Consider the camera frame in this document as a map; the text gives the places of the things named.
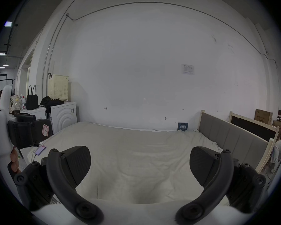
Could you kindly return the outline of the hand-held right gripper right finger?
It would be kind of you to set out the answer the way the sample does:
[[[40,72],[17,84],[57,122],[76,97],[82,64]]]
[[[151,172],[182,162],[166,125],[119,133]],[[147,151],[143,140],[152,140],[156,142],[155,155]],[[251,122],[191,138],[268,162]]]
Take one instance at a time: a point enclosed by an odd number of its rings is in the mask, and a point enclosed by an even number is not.
[[[256,209],[266,178],[248,163],[240,164],[231,151],[221,153],[196,146],[190,153],[190,170],[204,188],[201,195],[182,206],[175,215],[177,223],[197,223],[224,198],[238,211],[249,214]]]

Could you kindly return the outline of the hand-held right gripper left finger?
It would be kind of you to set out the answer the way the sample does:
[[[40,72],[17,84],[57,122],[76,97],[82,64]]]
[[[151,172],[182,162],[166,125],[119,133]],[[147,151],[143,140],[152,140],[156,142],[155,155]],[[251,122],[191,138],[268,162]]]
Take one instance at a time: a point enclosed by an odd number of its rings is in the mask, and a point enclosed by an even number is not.
[[[53,195],[76,218],[85,224],[103,222],[103,212],[76,192],[91,166],[91,155],[86,146],[75,146],[59,152],[49,151],[41,162],[31,162],[23,172],[14,174],[14,183],[23,206],[37,211],[49,205]]]

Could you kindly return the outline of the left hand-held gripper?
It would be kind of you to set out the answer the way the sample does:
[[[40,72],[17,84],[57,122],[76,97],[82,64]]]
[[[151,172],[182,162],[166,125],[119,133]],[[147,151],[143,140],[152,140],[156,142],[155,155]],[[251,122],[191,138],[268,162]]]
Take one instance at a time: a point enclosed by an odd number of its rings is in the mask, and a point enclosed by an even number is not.
[[[8,121],[33,122],[33,146],[38,147],[40,143],[53,134],[52,124],[49,119],[36,119],[35,115],[28,113],[10,114],[10,98],[12,86],[3,88],[0,99],[0,166],[8,166],[11,162],[10,154],[14,148],[8,132]]]

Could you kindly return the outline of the person's left hand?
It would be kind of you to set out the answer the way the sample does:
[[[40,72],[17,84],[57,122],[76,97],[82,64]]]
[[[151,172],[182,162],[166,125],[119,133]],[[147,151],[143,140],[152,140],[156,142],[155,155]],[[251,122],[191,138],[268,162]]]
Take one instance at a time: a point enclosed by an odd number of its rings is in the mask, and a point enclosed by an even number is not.
[[[18,153],[16,151],[16,147],[14,146],[11,154],[10,154],[10,159],[11,159],[11,165],[10,168],[13,172],[15,172],[16,174],[21,173],[20,169],[19,169],[19,160],[18,160]]]

